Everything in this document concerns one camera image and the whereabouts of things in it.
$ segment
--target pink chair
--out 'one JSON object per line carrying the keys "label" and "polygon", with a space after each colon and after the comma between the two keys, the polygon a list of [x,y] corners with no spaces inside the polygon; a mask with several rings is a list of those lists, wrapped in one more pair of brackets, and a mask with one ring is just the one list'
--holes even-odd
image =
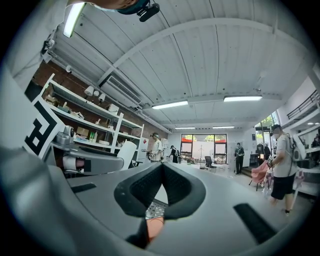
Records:
{"label": "pink chair", "polygon": [[250,181],[249,185],[251,184],[252,181],[256,183],[256,190],[258,191],[258,184],[262,183],[265,179],[266,173],[269,169],[269,166],[267,165],[268,161],[265,160],[258,168],[253,168],[251,170],[251,177],[252,180]]}

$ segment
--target white wood-panel ceiling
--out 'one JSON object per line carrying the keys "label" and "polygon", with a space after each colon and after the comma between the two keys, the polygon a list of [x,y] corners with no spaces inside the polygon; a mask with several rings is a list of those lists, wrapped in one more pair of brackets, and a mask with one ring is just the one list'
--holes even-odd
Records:
{"label": "white wood-panel ceiling", "polygon": [[[276,1],[154,2],[161,11],[146,22],[87,4],[71,38],[63,36],[64,24],[59,27],[53,52],[95,86],[109,74],[122,75],[142,99],[143,112],[167,128],[248,128],[281,106],[315,61],[303,28]],[[277,99],[149,107],[256,89]]]}

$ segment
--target brick wall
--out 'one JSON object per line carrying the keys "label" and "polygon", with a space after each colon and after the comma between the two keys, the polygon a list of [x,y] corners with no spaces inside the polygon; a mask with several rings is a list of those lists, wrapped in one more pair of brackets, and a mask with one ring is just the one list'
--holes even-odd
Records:
{"label": "brick wall", "polygon": [[[80,79],[78,79],[77,77],[73,76],[72,74],[67,73],[63,68],[59,67],[58,65],[54,64],[53,62],[49,62],[48,64],[46,63],[42,63],[39,67],[39,69],[37,70],[37,72],[34,75],[34,79],[33,81],[35,83],[37,83],[40,86],[44,86],[47,82],[47,80],[50,78],[50,76],[52,75],[52,73],[55,74],[55,76],[53,77],[53,80],[56,81],[58,84],[64,86],[65,88],[69,89],[70,91],[76,93],[77,95],[81,96],[81,97],[85,97],[85,89],[88,87],[88,85],[86,83],[84,83],[83,81],[81,81]],[[46,95],[48,95],[51,92],[51,88],[49,86],[49,88],[45,91],[44,93],[44,97]],[[66,100],[64,100],[63,98],[60,97],[56,97],[60,102],[64,103]],[[87,98],[89,101],[92,101],[95,104],[99,103],[98,97],[92,96],[92,97],[88,97]],[[113,103],[115,105],[117,105],[116,103],[112,102],[112,101],[105,101],[102,102],[100,104],[101,108],[108,108],[108,106]],[[98,121],[98,119],[100,118],[101,121],[105,121],[105,119],[103,119],[101,116],[94,114],[90,111],[87,111],[75,104],[72,104],[71,102],[68,102],[67,105],[75,112],[81,112],[81,114],[85,117],[85,120],[95,123],[96,121]],[[131,121],[137,125],[142,126],[142,124],[144,124],[144,130],[143,130],[143,134],[142,136],[145,138],[149,138],[149,144],[148,144],[148,149],[152,148],[153,145],[153,140],[150,138],[150,134],[153,132],[159,133],[160,138],[168,138],[168,134],[165,133],[164,131],[160,130],[159,128],[155,127],[154,125],[148,123],[147,121],[143,120],[142,118],[138,117],[137,115],[131,113],[130,111],[127,111],[126,109],[122,109],[121,107],[119,108],[119,113],[123,113],[123,117],[125,119],[127,119],[128,121]],[[59,118],[66,124],[66,125],[70,125],[73,126],[75,130],[77,130],[78,125],[80,125],[83,128],[88,129],[90,132],[96,132],[96,130],[94,130],[93,128],[90,127],[86,127],[83,124],[78,124],[77,122],[74,122],[72,120],[60,117]],[[140,136],[139,131],[140,129],[135,129],[133,131],[132,134],[136,135],[136,136]],[[129,134],[131,133],[131,129],[126,127],[126,126],[121,126],[120,128],[121,132],[128,132]],[[103,131],[98,131],[98,138],[103,140],[106,136],[106,133]],[[124,137],[119,137],[118,141],[121,142],[121,140],[125,140]]]}

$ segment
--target box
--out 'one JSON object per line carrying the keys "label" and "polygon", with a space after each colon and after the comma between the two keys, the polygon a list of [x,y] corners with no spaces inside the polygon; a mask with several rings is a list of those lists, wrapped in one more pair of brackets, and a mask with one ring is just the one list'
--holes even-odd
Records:
{"label": "box", "polygon": [[87,137],[89,134],[89,130],[85,129],[85,128],[78,127],[78,129],[76,129],[76,133]]}
{"label": "box", "polygon": [[111,104],[111,105],[109,106],[108,111],[111,112],[111,113],[113,113],[113,114],[116,114],[116,115],[117,115],[117,114],[118,114],[118,111],[119,111],[119,107],[116,106],[116,105]]}

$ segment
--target glass door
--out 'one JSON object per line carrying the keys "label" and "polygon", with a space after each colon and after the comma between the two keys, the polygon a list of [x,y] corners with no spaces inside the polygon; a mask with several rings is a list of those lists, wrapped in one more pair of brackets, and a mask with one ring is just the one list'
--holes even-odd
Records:
{"label": "glass door", "polygon": [[215,134],[214,136],[214,163],[226,164],[227,163],[227,135]]}
{"label": "glass door", "polygon": [[193,135],[192,134],[183,134],[181,137],[181,148],[180,155],[181,160],[187,160],[192,157],[193,151]]}
{"label": "glass door", "polygon": [[194,134],[192,157],[196,163],[205,163],[205,157],[211,157],[214,161],[215,136],[213,134]]}

